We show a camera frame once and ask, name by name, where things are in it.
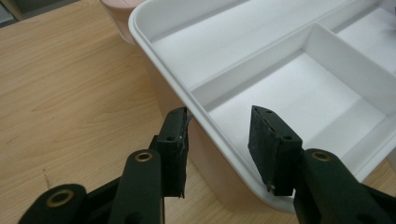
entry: pink container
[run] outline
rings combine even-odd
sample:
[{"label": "pink container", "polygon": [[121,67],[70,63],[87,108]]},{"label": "pink container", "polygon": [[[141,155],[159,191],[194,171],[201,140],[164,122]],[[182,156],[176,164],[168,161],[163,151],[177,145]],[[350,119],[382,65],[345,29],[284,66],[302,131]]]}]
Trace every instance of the pink container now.
[{"label": "pink container", "polygon": [[134,38],[129,32],[128,19],[132,11],[145,0],[101,0],[108,15],[116,24],[123,40],[134,44]]}]

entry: black plastic bracket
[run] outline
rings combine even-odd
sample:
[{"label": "black plastic bracket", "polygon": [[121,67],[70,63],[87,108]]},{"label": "black plastic bracket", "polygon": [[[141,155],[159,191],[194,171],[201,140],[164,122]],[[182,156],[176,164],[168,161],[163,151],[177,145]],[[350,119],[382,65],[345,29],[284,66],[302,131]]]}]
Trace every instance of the black plastic bracket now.
[{"label": "black plastic bracket", "polygon": [[49,189],[20,223],[164,223],[163,197],[184,197],[190,119],[185,107],[169,112],[149,148],[128,157],[121,177],[89,194],[76,184]]},{"label": "black plastic bracket", "polygon": [[273,111],[253,106],[248,148],[267,189],[291,196],[300,223],[395,223],[393,197],[360,184],[332,153],[302,149]]}]

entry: white plastic bin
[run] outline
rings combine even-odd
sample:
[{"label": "white plastic bin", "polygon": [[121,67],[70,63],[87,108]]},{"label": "white plastic bin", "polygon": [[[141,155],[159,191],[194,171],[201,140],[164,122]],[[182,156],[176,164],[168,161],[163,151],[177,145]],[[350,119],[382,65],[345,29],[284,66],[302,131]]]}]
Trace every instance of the white plastic bin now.
[{"label": "white plastic bin", "polygon": [[165,114],[186,105],[191,158],[235,211],[293,212],[248,153],[252,105],[362,181],[396,146],[396,1],[147,1],[129,28]]}]

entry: light wooden tabletop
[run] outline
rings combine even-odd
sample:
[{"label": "light wooden tabletop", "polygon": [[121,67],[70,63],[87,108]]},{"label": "light wooden tabletop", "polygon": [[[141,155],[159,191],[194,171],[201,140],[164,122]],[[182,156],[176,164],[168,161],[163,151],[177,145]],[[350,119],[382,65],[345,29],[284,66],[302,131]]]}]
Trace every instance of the light wooden tabletop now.
[{"label": "light wooden tabletop", "polygon": [[[97,0],[0,29],[0,222],[16,223],[49,188],[91,191],[118,177],[162,122],[141,52]],[[191,161],[187,169],[186,199],[166,199],[167,223],[297,223],[227,211]],[[386,161],[365,183],[396,193]]]}]

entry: wood grain surface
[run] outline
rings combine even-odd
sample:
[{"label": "wood grain surface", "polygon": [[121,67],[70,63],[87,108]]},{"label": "wood grain surface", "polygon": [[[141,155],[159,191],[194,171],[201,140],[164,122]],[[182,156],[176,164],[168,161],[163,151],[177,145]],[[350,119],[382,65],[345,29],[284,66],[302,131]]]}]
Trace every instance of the wood grain surface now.
[{"label": "wood grain surface", "polygon": [[[138,47],[102,6],[83,0],[0,29],[0,223],[17,223],[44,191],[91,191],[162,126]],[[224,209],[188,161],[186,199],[166,199],[167,223],[297,223],[295,215]],[[395,195],[386,161],[366,184]]]}]

